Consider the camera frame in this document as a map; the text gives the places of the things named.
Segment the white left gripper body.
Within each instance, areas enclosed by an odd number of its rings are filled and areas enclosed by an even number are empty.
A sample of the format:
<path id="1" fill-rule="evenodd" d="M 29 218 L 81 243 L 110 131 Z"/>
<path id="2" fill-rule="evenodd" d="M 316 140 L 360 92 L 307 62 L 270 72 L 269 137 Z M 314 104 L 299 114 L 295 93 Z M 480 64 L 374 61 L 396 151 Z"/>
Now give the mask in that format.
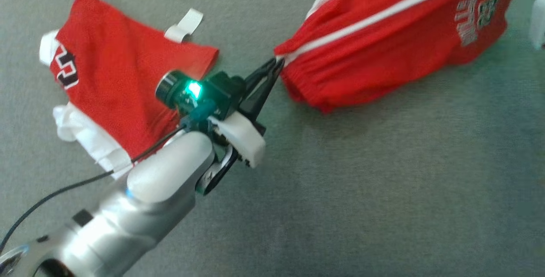
<path id="1" fill-rule="evenodd" d="M 234 112 L 225 120 L 209 118 L 215 136 L 222 136 L 227 142 L 224 157 L 214 162 L 196 184 L 196 191 L 206 196 L 224 178 L 235 162 L 243 161 L 248 167 L 261 164 L 266 150 L 266 142 L 261 132 L 243 114 Z"/>

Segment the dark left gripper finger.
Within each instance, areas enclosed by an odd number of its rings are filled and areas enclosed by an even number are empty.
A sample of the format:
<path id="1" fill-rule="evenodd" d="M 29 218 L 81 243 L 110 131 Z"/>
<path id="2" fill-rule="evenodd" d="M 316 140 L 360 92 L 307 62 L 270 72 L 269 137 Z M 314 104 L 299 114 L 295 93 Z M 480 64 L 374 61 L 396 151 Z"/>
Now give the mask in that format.
<path id="1" fill-rule="evenodd" d="M 284 69 L 285 59 L 278 58 L 278 64 L 274 73 L 263 79 L 250 95 L 243 95 L 243 99 L 238 106 L 238 112 L 245 116 L 250 121 L 257 120 L 261 109 L 268 96 L 270 95 L 282 69 Z"/>
<path id="2" fill-rule="evenodd" d="M 274 73 L 277 64 L 278 59 L 271 58 L 263 65 L 258 67 L 254 72 L 249 74 L 249 76 L 244 79 L 246 85 L 244 95 L 250 95 L 263 79 L 270 77 Z"/>

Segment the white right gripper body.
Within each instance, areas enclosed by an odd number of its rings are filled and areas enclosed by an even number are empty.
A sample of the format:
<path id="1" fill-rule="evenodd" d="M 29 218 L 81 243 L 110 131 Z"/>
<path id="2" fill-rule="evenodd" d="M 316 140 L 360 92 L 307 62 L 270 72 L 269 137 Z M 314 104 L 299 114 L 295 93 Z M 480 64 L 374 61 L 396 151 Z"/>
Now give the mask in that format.
<path id="1" fill-rule="evenodd" d="M 530 15 L 529 39 L 536 50 L 545 50 L 545 0 L 535 0 Z"/>

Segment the red shorts with white stripe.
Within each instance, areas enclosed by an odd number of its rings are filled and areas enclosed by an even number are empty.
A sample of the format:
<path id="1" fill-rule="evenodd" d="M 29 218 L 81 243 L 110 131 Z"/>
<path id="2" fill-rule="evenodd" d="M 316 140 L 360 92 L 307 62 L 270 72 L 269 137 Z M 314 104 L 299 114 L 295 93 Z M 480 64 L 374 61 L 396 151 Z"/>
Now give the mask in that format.
<path id="1" fill-rule="evenodd" d="M 366 104 L 473 62 L 506 31 L 512 0 L 315 0 L 274 48 L 296 101 L 322 112 Z"/>

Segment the red white number 23 jersey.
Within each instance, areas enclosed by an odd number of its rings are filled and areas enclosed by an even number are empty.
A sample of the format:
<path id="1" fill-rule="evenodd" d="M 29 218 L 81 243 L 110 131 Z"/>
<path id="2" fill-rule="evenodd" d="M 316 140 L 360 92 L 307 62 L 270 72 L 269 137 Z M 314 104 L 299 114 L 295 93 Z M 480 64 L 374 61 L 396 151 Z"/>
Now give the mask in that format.
<path id="1" fill-rule="evenodd" d="M 57 136 L 80 143 L 113 178 L 177 125 L 155 97 L 162 77 L 181 70 L 200 80 L 218 58 L 214 46 L 164 33 L 105 0 L 74 0 L 64 25 L 41 37 L 39 61 L 68 97 L 53 108 Z"/>

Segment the white tape strip loop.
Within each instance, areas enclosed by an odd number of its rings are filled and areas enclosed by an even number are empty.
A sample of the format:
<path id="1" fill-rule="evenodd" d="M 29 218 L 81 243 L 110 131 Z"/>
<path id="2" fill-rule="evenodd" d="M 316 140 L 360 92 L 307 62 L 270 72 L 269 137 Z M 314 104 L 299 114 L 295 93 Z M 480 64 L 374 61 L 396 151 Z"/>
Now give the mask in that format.
<path id="1" fill-rule="evenodd" d="M 203 18 L 202 12 L 190 8 L 177 24 L 166 29 L 163 36 L 172 42 L 181 43 L 196 31 Z"/>

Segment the grey fabric sofa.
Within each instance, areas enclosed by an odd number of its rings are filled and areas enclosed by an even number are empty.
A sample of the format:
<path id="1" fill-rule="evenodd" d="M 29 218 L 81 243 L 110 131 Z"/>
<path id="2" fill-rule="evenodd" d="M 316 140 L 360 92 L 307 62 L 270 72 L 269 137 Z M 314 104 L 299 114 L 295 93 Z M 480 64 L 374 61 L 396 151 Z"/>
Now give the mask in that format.
<path id="1" fill-rule="evenodd" d="M 167 29 L 195 8 L 216 70 L 247 75 L 315 0 L 105 0 Z M 39 199 L 103 172 L 56 133 L 39 61 L 74 0 L 0 0 L 0 241 Z M 473 63 L 330 114 L 282 83 L 261 166 L 235 164 L 124 277 L 545 277 L 545 51 L 534 0 Z"/>

